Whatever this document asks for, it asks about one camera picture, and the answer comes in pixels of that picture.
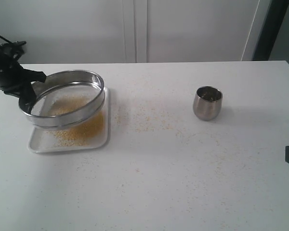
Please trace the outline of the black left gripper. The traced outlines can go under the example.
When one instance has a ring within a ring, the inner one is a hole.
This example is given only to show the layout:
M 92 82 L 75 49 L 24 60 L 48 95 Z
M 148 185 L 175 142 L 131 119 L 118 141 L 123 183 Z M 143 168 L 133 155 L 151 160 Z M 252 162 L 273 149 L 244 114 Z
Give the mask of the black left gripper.
M 24 69 L 15 59 L 0 49 L 0 90 L 6 95 L 19 96 L 19 105 L 36 102 L 31 82 L 44 83 L 47 76 L 42 71 Z

